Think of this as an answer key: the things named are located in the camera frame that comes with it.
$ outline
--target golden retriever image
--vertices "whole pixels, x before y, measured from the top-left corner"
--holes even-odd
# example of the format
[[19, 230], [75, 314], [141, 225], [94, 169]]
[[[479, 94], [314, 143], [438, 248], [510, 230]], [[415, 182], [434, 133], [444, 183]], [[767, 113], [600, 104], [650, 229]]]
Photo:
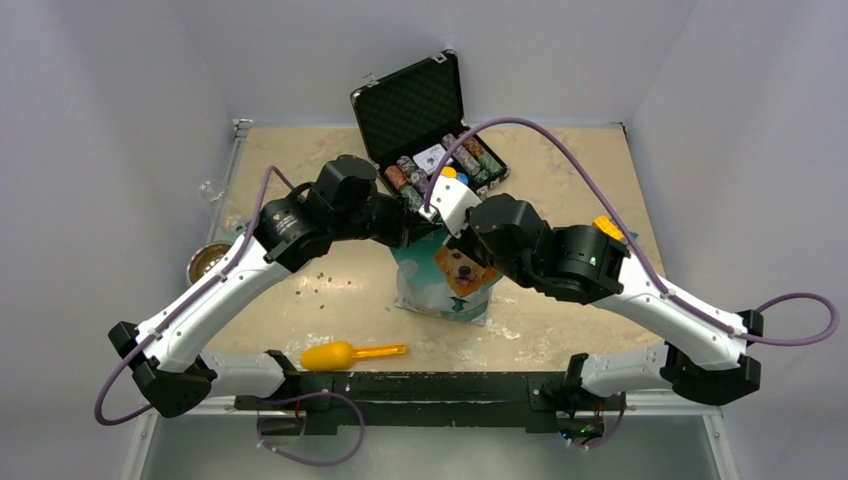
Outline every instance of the golden retriever image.
[[460, 298], [471, 295], [498, 276], [497, 270], [481, 267], [459, 250], [442, 247], [433, 259], [445, 274], [448, 286]]

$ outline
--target beige floor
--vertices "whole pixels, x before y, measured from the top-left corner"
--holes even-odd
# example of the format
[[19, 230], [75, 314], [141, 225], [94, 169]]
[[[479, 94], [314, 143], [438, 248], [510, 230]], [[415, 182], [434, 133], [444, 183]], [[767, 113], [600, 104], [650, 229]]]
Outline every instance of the beige floor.
[[[557, 129], [613, 205], [661, 265], [630, 153], [621, 129]], [[591, 223], [602, 207], [562, 155], [535, 132], [483, 133], [512, 168], [495, 189], [530, 201], [552, 226]], [[249, 212], [264, 169], [277, 165], [295, 183], [313, 180], [341, 153], [365, 156], [355, 128], [254, 128], [231, 198]], [[272, 182], [267, 198], [283, 196]], [[614, 353], [658, 341], [617, 315], [557, 303], [503, 280], [493, 289], [486, 327], [422, 316], [393, 306], [395, 264], [374, 242], [333, 245], [330, 254], [264, 293], [210, 343], [210, 350], [279, 349], [293, 361], [311, 346], [346, 340], [355, 346], [406, 343], [409, 354], [362, 361], [357, 370], [561, 370], [579, 352]]]

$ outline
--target poker chip stack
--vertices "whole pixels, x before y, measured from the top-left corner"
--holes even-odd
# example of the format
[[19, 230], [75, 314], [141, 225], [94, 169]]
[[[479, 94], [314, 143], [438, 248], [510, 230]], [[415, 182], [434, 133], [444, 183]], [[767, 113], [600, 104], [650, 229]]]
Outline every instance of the poker chip stack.
[[427, 172], [419, 168], [411, 158], [406, 155], [400, 157], [397, 161], [397, 166], [400, 171], [406, 176], [409, 182], [415, 187], [421, 195], [427, 193]]
[[385, 175], [389, 179], [389, 183], [406, 199], [406, 204], [410, 209], [417, 211], [424, 205], [424, 199], [415, 191], [415, 187], [409, 183], [409, 179], [398, 167], [391, 165], [386, 168]]
[[[456, 137], [454, 137], [453, 134], [449, 133], [442, 137], [442, 145], [444, 145], [445, 148], [450, 148], [450, 146], [454, 143], [456, 143]], [[489, 172], [482, 168], [480, 164], [477, 163], [477, 160], [474, 159], [474, 156], [468, 153], [468, 150], [466, 150], [462, 145], [457, 148], [456, 152], [453, 154], [453, 158], [462, 165], [462, 168], [468, 172], [468, 176], [470, 176], [475, 183], [482, 184], [489, 179]]]
[[480, 162], [480, 165], [490, 174], [498, 175], [503, 171], [503, 165], [498, 163], [498, 161], [495, 160], [495, 157], [493, 157], [491, 153], [487, 152], [476, 138], [471, 137], [463, 142], [462, 145], [471, 153], [471, 155], [474, 155], [474, 158], [476, 158], [477, 161]]

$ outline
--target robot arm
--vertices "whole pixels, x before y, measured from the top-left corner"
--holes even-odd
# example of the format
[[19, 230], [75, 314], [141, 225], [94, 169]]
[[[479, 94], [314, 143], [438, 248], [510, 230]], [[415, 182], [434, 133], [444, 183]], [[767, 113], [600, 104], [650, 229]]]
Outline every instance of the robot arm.
[[[558, 301], [609, 310], [655, 333], [664, 343], [617, 355], [575, 355], [564, 389], [591, 405], [618, 392], [672, 388], [699, 403], [724, 405], [759, 388], [760, 364], [746, 356], [747, 343], [671, 302], [651, 282], [621, 242], [600, 230], [574, 225], [551, 228], [532, 205], [500, 194], [473, 206], [456, 180], [436, 182], [434, 205], [451, 230], [449, 246], [494, 267], [525, 288]], [[440, 205], [464, 207], [440, 208]], [[735, 332], [762, 334], [762, 316], [711, 306], [671, 282], [663, 282], [701, 311], [712, 312]]]
[[[215, 354], [203, 347], [254, 298], [325, 255], [333, 241], [373, 239], [404, 247], [441, 224], [451, 233], [449, 246], [522, 287], [616, 312], [667, 340], [631, 353], [575, 355], [566, 378], [545, 390], [572, 414], [627, 390], [671, 387], [691, 400], [720, 405], [757, 389], [759, 364], [745, 356], [745, 341], [666, 301], [627, 247], [601, 231], [551, 228], [527, 202], [509, 195], [481, 202], [447, 177], [437, 180], [435, 210], [411, 212], [399, 199], [378, 194], [375, 180], [376, 171], [365, 160], [341, 156], [328, 162], [314, 183], [268, 202], [252, 235], [240, 237], [173, 304], [138, 326], [119, 323], [109, 332], [124, 357], [154, 336], [129, 366], [160, 414], [180, 415], [208, 397], [279, 397], [294, 370], [281, 353]], [[242, 248], [243, 256], [234, 258]], [[734, 328], [746, 331], [757, 322], [754, 314], [721, 312], [677, 292]], [[177, 310], [179, 315], [157, 333], [162, 319]]]
[[[293, 370], [282, 354], [216, 354], [203, 348], [265, 290], [325, 255], [334, 241], [372, 239], [404, 247], [439, 228], [402, 201], [377, 193], [377, 173], [365, 160], [342, 155], [318, 179], [264, 205], [245, 234], [215, 267], [171, 305], [139, 325], [121, 322], [109, 332], [121, 356], [154, 339], [129, 366], [144, 397], [164, 417], [181, 415], [205, 398], [265, 398]], [[236, 252], [243, 254], [235, 258]], [[180, 311], [165, 328], [169, 313]]]

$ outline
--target open case lid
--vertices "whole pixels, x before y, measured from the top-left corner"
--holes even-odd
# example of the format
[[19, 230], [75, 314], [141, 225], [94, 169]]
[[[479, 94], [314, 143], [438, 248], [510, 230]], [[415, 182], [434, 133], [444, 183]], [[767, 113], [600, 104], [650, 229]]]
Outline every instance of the open case lid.
[[350, 95], [368, 157], [382, 172], [461, 129], [465, 112], [456, 52], [445, 50]]

